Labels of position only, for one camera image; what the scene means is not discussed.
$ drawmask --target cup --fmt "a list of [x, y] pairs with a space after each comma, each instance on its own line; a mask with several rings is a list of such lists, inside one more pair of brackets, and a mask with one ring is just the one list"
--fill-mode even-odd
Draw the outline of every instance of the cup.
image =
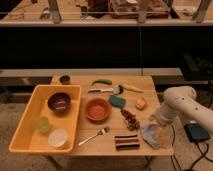
[[70, 76], [69, 75], [62, 75], [60, 78], [59, 78], [59, 81], [61, 84], [63, 85], [68, 85], [70, 84]]
[[39, 117], [35, 122], [35, 129], [43, 134], [46, 134], [50, 130], [50, 123], [47, 117]]

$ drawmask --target sponge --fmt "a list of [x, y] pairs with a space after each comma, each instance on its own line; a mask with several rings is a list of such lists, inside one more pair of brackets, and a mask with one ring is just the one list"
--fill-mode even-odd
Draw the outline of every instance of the sponge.
[[124, 98], [121, 98], [121, 97], [117, 97], [117, 96], [114, 96], [114, 95], [111, 95], [109, 97], [109, 103], [112, 105], [112, 106], [115, 106], [115, 107], [119, 107], [119, 108], [123, 108], [126, 104], [126, 100]]

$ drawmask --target wooden table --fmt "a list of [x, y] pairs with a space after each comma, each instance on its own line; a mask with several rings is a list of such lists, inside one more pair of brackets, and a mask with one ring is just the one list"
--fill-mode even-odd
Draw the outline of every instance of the wooden table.
[[[82, 98], [80, 105], [80, 113], [78, 119], [77, 133], [75, 139], [75, 146], [70, 155], [73, 156], [169, 156], [173, 154], [173, 147], [171, 144], [171, 138], [168, 135], [167, 130], [163, 131], [160, 137], [161, 148], [158, 150], [152, 149], [147, 143], [145, 143], [140, 135], [140, 131], [129, 131], [123, 121], [123, 116], [120, 113], [120, 109], [112, 107], [110, 117], [102, 124], [95, 124], [89, 121], [85, 117], [85, 105], [86, 103], [95, 97], [101, 97], [108, 99], [110, 93], [87, 93], [88, 88], [95, 87], [110, 87], [105, 84], [95, 84], [91, 86], [93, 80], [98, 78], [110, 79], [113, 82], [112, 86], [131, 83], [140, 87], [143, 93], [136, 93], [124, 90], [119, 95], [126, 99], [125, 109], [136, 115], [136, 118], [140, 121], [140, 124], [149, 123], [149, 117], [154, 113], [157, 107], [159, 107], [159, 101], [156, 94], [155, 86], [150, 76], [71, 76], [71, 84], [78, 84], [82, 86]], [[60, 84], [59, 76], [54, 76], [52, 84]], [[143, 96], [147, 102], [147, 107], [140, 111], [135, 108], [135, 102], [137, 98]], [[88, 141], [82, 146], [78, 146], [78, 143], [92, 135], [95, 135], [101, 128], [109, 126], [110, 132], [98, 136], [95, 139]], [[115, 148], [114, 136], [120, 135], [132, 135], [138, 134], [140, 138], [140, 148], [137, 150], [123, 150], [117, 151]]]

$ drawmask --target plastic tray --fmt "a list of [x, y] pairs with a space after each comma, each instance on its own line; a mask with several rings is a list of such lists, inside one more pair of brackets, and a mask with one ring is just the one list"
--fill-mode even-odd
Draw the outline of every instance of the plastic tray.
[[[57, 92], [65, 92], [71, 97], [71, 108], [63, 116], [58, 116], [47, 106], [49, 97]], [[81, 87], [78, 85], [38, 85], [25, 108], [9, 146], [11, 152], [20, 153], [70, 153], [74, 146], [77, 120], [80, 107]], [[36, 119], [46, 116], [52, 130], [65, 129], [68, 133], [67, 145], [55, 149], [48, 144], [48, 134], [41, 134], [34, 128]]]

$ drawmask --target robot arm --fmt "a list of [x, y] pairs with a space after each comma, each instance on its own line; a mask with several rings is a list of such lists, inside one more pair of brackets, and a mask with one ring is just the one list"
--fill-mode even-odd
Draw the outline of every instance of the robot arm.
[[182, 113], [213, 133], [213, 111], [197, 103], [196, 97], [196, 91], [190, 86], [168, 88], [163, 94], [164, 102], [153, 116], [158, 124], [166, 126]]

